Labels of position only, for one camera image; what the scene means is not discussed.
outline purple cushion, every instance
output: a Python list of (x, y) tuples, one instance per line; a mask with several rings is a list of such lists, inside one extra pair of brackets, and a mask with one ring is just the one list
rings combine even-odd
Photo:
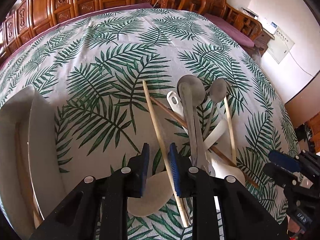
[(149, 9), (149, 8), (153, 8), (153, 6), (149, 3), (138, 3), (133, 5), (109, 8), (99, 12), (102, 14), (102, 13), (108, 13), (108, 12), (117, 12), (117, 11), (124, 11), (124, 10), (133, 10), (133, 9)]
[(227, 23), (224, 19), (217, 16), (206, 13), (204, 15), (210, 22), (217, 25), (221, 30), (228, 34), (233, 40), (235, 40), (240, 46), (246, 46), (249, 48), (254, 47), (254, 42), (245, 36), (242, 32), (238, 31), (231, 24)]

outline metal spoon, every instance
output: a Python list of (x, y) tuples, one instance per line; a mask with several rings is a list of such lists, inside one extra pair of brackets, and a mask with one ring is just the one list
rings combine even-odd
[(207, 124), (204, 128), (204, 132), (203, 132), (204, 139), (207, 138), (208, 133), (209, 133), (214, 106), (216, 105), (216, 103), (221, 102), (225, 98), (225, 96), (227, 95), (226, 81), (223, 78), (218, 78), (218, 79), (214, 80), (210, 86), (209, 95), (210, 95), (210, 98), (212, 101), (212, 107), (211, 107), (209, 119), (207, 120)]
[(201, 126), (199, 122), (199, 116), (196, 110), (196, 107), (199, 106), (204, 100), (204, 97), (205, 97), (204, 86), (201, 80), (193, 75), (185, 75), (181, 77), (177, 84), (178, 88), (181, 83), (188, 84), (192, 94), (193, 118), (194, 118), (195, 129), (196, 129), (197, 151), (196, 151), (196, 156), (195, 156), (195, 153), (191, 152), (191, 155), (192, 154), (194, 155), (194, 157), (191, 156), (191, 163), (193, 166), (196, 166), (208, 172), (208, 162), (205, 157)]
[(191, 151), (191, 163), (196, 163), (197, 154), (197, 141), (196, 141), (196, 130), (193, 117), (193, 104), (192, 104), (192, 94), (190, 86), (186, 83), (178, 83), (177, 91), (181, 97), (181, 103), (183, 106), (184, 114), (186, 117), (188, 135), (190, 141), (190, 151)]

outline spatula hole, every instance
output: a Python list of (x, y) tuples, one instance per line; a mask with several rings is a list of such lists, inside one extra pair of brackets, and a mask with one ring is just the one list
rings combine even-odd
[(178, 103), (176, 98), (171, 98), (171, 100), (172, 100), (172, 103), (174, 103), (175, 105)]

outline leaf pattern tablecloth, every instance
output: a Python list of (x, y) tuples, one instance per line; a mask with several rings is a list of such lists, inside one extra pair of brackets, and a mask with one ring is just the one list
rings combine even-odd
[[(216, 78), (228, 83), (228, 103), (237, 146), (237, 166), (260, 186), (247, 189), (281, 222), (287, 202), (263, 171), (268, 152), (294, 156), (297, 139), (284, 105), (255, 62), (228, 35), (204, 17), (167, 9), (136, 9), (77, 20), (53, 30), (12, 57), (0, 72), (0, 106), (33, 85), (55, 108), (57, 159), (67, 192), (88, 175), (109, 176), (150, 144), (151, 176), (164, 169), (142, 88), (166, 104), (185, 74), (206, 90)], [(197, 109), (202, 129), (211, 101)], [(211, 130), (225, 118), (214, 106)], [(181, 126), (155, 107), (167, 145), (190, 155)], [(231, 156), (225, 133), (217, 148)], [(146, 218), (128, 216), (128, 237), (191, 239), (174, 199)]]

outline wooden chopstick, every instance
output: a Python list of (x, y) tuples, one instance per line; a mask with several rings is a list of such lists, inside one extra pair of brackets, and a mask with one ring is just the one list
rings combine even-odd
[(157, 118), (156, 118), (156, 113), (155, 113), (155, 111), (153, 109), (153, 106), (152, 106), (152, 102), (151, 102), (151, 99), (150, 99), (149, 90), (148, 90), (146, 81), (142, 80), (142, 84), (143, 84), (143, 90), (144, 90), (144, 94), (146, 96), (146, 100), (147, 100), (147, 104), (148, 104), (151, 120), (152, 120), (152, 123), (153, 123), (153, 127), (155, 128), (155, 131), (156, 131), (156, 136), (157, 136), (158, 143), (159, 143), (159, 146), (160, 146), (160, 150), (161, 150), (161, 153), (162, 153), (162, 158), (164, 160), (164, 165), (165, 165), (165, 168), (166, 168), (167, 173), (168, 173), (168, 177), (169, 177), (169, 180), (170, 180), (170, 184), (171, 184), (171, 188), (172, 188), (172, 191), (173, 191), (174, 198), (175, 198), (175, 200), (177, 202), (177, 206), (178, 206), (178, 210), (179, 210), (179, 213), (180, 213), (180, 216), (181, 216), (182, 224), (183, 224), (183, 226), (185, 228), (187, 228), (187, 227), (189, 227), (191, 225), (190, 217), (188, 215), (188, 212), (186, 211), (186, 207), (184, 206), (184, 203), (183, 203), (182, 199), (177, 196), (176, 190), (174, 188), (173, 176), (172, 176), (171, 167), (170, 167), (170, 163), (169, 163), (169, 159), (168, 159), (168, 155), (167, 155), (168, 151), (166, 150), (166, 147), (165, 147), (165, 144), (164, 144), (164, 140), (162, 138), (161, 130), (160, 130), (159, 125), (158, 125), (158, 121), (157, 121)]
[(231, 143), (231, 152), (232, 152), (232, 162), (234, 164), (237, 164), (237, 153), (236, 153), (236, 143), (235, 143), (235, 137), (233, 135), (233, 128), (232, 128), (232, 121), (231, 121), (231, 114), (229, 110), (229, 104), (227, 97), (223, 99), (224, 106), (226, 108), (226, 115), (227, 115), (227, 121), (229, 126), (229, 134), (230, 134), (230, 143)]
[(34, 193), (31, 186), (31, 181), (29, 180), (29, 175), (25, 169), (25, 165), (24, 165), (24, 161), (21, 153), (19, 126), (20, 124), (17, 123), (15, 127), (15, 133), (14, 133), (18, 180), (20, 183), (21, 195), (25, 201), (27, 210), (30, 216), (34, 219), (35, 226), (37, 227), (37, 225), (40, 225), (43, 222), (43, 219), (39, 215), (38, 208), (35, 206), (35, 203), (33, 201)]
[[(180, 125), (182, 125), (183, 127), (187, 127), (187, 123), (186, 121), (184, 121), (183, 119), (181, 119), (175, 112), (173, 112), (172, 110), (168, 109), (165, 105), (163, 105), (162, 103), (160, 103), (158, 100), (156, 100), (155, 98), (153, 97), (150, 97), (150, 99), (156, 104), (158, 105), (162, 110), (164, 110), (168, 115), (170, 115), (175, 121), (177, 121)], [(227, 156), (225, 156), (221, 151), (219, 151), (217, 149), (217, 147), (215, 146), (211, 146), (210, 147), (210, 150), (212, 150), (216, 155), (218, 155), (222, 160), (225, 161), (225, 163), (229, 166), (232, 166), (232, 167), (236, 167), (236, 164), (234, 164), (232, 162), (232, 160), (230, 160)], [(259, 188), (258, 184), (253, 180), (251, 179), (246, 173), (244, 173), (242, 171), (243, 175), (244, 175), (244, 178), (252, 185), (254, 186), (255, 188)]]

